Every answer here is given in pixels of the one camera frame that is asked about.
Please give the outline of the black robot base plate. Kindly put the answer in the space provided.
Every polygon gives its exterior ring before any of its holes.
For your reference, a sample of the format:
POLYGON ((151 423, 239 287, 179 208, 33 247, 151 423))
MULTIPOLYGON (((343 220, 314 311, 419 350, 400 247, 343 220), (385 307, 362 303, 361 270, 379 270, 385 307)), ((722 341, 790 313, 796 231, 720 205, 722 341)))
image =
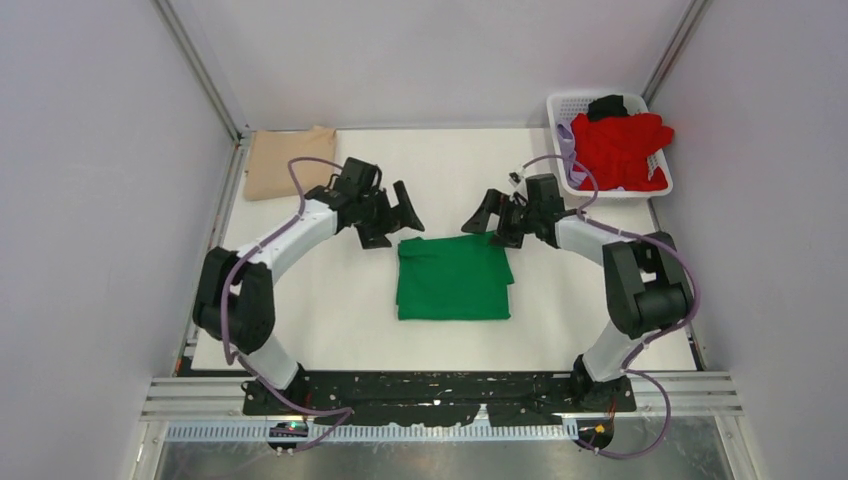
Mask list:
POLYGON ((308 371, 284 391, 330 426, 344 408, 354 426, 466 426, 486 413, 498 426, 546 426, 562 414, 630 413, 629 379, 600 386, 567 372, 308 371))

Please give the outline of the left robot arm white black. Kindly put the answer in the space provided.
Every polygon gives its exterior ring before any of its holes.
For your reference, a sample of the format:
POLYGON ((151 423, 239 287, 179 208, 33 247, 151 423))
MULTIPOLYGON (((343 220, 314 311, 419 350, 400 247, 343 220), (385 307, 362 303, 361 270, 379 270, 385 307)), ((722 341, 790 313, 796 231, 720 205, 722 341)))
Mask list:
POLYGON ((302 365, 274 335, 274 287, 306 253, 346 228, 365 250, 388 248, 389 235, 425 227, 403 181, 393 184, 392 204, 379 166, 349 157, 324 184, 305 189, 293 182, 299 205, 273 230, 236 250, 211 249, 205 256, 192 320, 219 341, 228 363, 244 363, 271 389, 299 382, 302 365))

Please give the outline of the green t-shirt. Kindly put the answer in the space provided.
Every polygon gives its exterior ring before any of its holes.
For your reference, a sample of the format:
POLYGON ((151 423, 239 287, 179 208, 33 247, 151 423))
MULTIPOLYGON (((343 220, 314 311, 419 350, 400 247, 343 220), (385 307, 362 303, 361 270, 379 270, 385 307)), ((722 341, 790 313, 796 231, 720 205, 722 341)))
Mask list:
POLYGON ((500 321, 511 318, 514 283, 493 234, 412 238, 400 242, 396 292, 401 321, 500 321))

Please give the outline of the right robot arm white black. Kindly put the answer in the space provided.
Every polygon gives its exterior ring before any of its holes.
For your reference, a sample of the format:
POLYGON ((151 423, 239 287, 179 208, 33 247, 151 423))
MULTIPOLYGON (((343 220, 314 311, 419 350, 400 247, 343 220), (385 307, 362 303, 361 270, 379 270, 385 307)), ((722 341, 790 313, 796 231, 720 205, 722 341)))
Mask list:
POLYGON ((494 246, 519 249, 533 235, 602 267, 609 321, 574 361, 568 387, 575 405, 600 409, 623 392, 636 350, 691 313, 692 286, 670 234, 631 234, 590 220, 566 207, 552 174, 533 175, 524 184, 524 193, 488 190, 461 230, 482 234, 497 216, 494 246))

